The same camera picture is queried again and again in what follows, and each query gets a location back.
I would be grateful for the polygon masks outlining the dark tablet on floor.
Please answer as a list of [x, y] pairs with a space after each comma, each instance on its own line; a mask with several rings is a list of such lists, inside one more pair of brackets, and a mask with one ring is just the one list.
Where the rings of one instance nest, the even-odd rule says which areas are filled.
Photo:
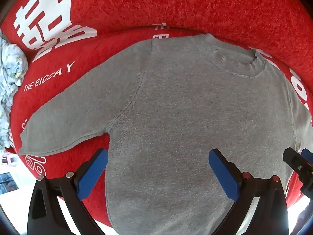
[[18, 186], [12, 175], [9, 172], [0, 174], [0, 194], [6, 194], [15, 190], [18, 190]]

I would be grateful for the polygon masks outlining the floral white blue bedding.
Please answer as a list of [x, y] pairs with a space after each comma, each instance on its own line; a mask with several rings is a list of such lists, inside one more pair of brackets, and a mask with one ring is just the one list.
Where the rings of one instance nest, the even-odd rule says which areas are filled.
[[27, 70], [28, 61], [22, 49], [9, 43], [1, 33], [1, 153], [13, 146], [10, 113]]

